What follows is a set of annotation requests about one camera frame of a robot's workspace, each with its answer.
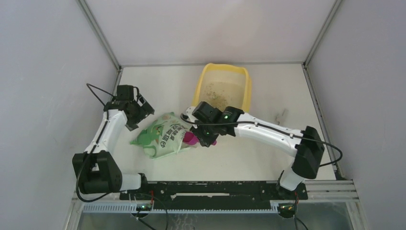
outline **yellow plastic bin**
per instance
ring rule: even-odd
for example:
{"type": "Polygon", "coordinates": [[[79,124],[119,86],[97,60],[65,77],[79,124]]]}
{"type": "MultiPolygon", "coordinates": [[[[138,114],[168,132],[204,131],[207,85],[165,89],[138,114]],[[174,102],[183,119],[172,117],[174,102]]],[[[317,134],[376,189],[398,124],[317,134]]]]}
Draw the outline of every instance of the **yellow plastic bin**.
{"type": "Polygon", "coordinates": [[[223,111],[227,106],[249,111],[251,78],[246,68],[226,64],[207,64],[200,75],[192,106],[205,101],[223,111]]]}

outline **green cartoon graphic on bag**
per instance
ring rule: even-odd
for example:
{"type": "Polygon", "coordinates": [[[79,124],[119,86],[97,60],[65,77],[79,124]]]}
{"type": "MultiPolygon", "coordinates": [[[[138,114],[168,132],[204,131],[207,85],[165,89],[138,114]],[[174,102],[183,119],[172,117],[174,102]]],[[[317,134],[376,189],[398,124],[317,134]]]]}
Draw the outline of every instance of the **green cartoon graphic on bag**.
{"type": "Polygon", "coordinates": [[[142,130],[130,144],[142,146],[144,153],[151,159],[178,153],[189,149],[189,146],[182,142],[186,131],[190,128],[187,126],[190,125],[175,117],[173,112],[167,113],[142,130]]]}

